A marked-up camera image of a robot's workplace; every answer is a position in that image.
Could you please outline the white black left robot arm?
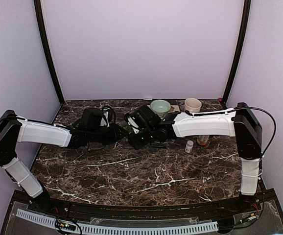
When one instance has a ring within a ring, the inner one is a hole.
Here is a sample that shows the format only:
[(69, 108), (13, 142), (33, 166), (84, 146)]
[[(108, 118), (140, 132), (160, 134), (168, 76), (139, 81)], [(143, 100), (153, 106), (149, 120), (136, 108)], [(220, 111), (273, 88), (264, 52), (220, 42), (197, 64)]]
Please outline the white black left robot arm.
[(126, 131), (117, 124), (115, 111), (110, 106), (87, 108), (72, 125), (51, 124), (27, 119), (7, 110), (0, 117), (0, 167), (24, 189), (35, 206), (50, 213), (54, 203), (48, 199), (44, 186), (33, 175), (16, 153), (20, 142), (33, 142), (78, 149), (91, 142), (103, 146), (121, 140)]

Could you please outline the green pill organizer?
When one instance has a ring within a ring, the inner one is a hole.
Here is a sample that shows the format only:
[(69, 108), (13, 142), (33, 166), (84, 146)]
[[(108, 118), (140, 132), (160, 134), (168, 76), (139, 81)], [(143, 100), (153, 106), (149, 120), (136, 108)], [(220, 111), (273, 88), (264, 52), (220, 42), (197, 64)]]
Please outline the green pill organizer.
[(128, 126), (122, 126), (122, 128), (125, 130), (125, 131), (129, 131), (129, 127)]

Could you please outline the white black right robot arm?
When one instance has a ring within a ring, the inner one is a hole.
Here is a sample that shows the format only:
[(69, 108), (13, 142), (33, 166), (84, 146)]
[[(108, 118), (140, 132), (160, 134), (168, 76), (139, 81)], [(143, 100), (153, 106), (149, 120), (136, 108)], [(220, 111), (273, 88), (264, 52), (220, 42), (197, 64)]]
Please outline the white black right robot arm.
[(124, 120), (133, 129), (128, 142), (136, 150), (155, 141), (165, 142), (189, 136), (235, 137), (237, 152), (242, 161), (242, 196), (235, 200), (235, 209), (246, 212), (253, 205), (252, 196), (257, 192), (259, 162), (262, 157), (262, 126), (246, 103), (221, 111), (169, 113), (163, 118), (147, 105), (142, 105), (135, 112), (127, 113)]

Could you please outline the small white pill bottle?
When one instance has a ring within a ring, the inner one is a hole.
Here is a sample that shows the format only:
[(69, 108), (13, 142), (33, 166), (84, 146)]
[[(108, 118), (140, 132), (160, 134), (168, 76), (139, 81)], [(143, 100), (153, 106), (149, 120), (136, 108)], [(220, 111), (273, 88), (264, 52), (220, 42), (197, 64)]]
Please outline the small white pill bottle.
[(187, 141), (186, 147), (185, 147), (185, 152), (186, 153), (191, 153), (192, 152), (193, 144), (194, 144), (193, 141)]

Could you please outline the orange grey-capped pill bottle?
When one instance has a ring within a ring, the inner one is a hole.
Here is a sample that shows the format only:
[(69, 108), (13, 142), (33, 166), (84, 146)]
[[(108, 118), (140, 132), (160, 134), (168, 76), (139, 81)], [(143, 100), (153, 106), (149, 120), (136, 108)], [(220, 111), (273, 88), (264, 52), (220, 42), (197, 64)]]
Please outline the orange grey-capped pill bottle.
[(197, 137), (197, 143), (200, 146), (205, 146), (208, 143), (209, 135), (199, 135)]

